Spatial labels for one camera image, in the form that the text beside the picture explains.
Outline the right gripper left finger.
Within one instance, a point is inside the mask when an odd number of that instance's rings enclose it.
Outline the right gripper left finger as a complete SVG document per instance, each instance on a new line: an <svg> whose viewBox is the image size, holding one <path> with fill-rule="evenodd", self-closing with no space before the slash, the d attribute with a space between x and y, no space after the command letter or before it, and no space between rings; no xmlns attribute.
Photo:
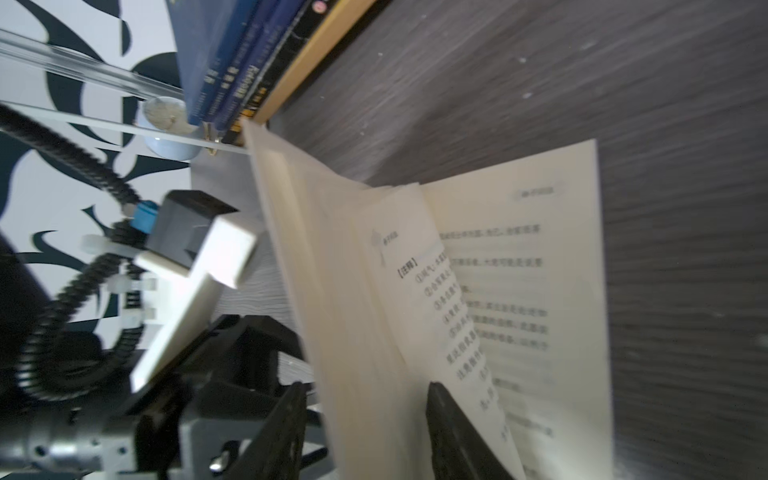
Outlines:
<svg viewBox="0 0 768 480"><path fill-rule="evenodd" d="M294 382L266 418L224 479L292 479L300 477L307 418L307 394Z"/></svg>

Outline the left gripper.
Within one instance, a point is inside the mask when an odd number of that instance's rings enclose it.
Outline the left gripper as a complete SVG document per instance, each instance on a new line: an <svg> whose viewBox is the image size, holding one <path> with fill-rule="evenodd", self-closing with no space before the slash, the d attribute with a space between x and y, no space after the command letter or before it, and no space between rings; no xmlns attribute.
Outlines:
<svg viewBox="0 0 768 480"><path fill-rule="evenodd" d="M290 385L281 355L297 334L266 316L220 318L140 391L121 372L83 397L1 400L5 479L224 479ZM310 407L298 479L330 470L319 413Z"/></svg>

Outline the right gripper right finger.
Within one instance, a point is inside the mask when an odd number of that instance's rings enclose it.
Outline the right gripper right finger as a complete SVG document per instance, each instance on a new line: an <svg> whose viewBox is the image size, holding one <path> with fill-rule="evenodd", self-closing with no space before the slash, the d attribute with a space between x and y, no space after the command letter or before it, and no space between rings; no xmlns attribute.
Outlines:
<svg viewBox="0 0 768 480"><path fill-rule="evenodd" d="M437 480L512 480L447 388L431 382L426 420Z"/></svg>

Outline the navy book yellow label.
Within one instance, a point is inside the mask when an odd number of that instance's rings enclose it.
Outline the navy book yellow label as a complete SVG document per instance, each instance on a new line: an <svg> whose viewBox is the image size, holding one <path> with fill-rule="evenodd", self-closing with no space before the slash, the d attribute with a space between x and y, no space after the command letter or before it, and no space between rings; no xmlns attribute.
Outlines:
<svg viewBox="0 0 768 480"><path fill-rule="evenodd" d="M219 133L229 129L236 114L242 108L245 95L255 83L261 69L277 47L284 33L306 4L305 1L273 1L268 15L262 22L259 36L248 50L228 94L214 117L213 126Z"/></svg>

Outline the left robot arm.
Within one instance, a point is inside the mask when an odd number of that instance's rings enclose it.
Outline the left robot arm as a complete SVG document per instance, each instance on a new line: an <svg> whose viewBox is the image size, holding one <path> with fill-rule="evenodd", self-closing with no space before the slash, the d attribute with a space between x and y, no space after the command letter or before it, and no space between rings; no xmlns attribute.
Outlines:
<svg viewBox="0 0 768 480"><path fill-rule="evenodd" d="M215 316L256 251L184 160L79 147L1 110L1 466L34 479L318 479L296 334Z"/></svg>

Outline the white wooden book shelf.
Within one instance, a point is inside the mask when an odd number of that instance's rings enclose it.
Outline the white wooden book shelf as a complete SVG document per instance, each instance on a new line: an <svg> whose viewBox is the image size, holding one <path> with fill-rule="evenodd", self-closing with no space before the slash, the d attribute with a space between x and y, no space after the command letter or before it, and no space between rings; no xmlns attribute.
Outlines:
<svg viewBox="0 0 768 480"><path fill-rule="evenodd" d="M22 2L44 28L34 40L1 31L1 54L52 74L123 91L167 96L201 126L211 148L230 149L248 120L264 123L373 6L370 1L168 1L179 85L100 56L68 25Z"/></svg>

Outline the light blue alarm clock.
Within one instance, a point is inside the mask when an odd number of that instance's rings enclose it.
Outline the light blue alarm clock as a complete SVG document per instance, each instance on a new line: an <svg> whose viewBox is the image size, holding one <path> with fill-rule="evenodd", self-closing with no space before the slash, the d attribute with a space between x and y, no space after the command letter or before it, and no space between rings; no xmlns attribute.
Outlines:
<svg viewBox="0 0 768 480"><path fill-rule="evenodd" d="M172 97L155 97L139 103L135 125L175 136L202 139L199 125L187 122L185 103ZM202 150L201 146L173 141L157 136L144 137L147 147L156 155L175 161L189 161Z"/></svg>

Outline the black Murphy law book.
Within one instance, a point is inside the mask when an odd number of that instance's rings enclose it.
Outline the black Murphy law book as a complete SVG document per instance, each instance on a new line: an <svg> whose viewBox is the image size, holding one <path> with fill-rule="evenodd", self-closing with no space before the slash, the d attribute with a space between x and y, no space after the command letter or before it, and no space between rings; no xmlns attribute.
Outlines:
<svg viewBox="0 0 768 480"><path fill-rule="evenodd" d="M236 114L229 129L219 133L213 126L219 142L234 143L241 131L239 119L242 116L252 117L259 110L277 82L336 5L334 1L305 2L306 4L259 72L250 91L245 95L242 108Z"/></svg>

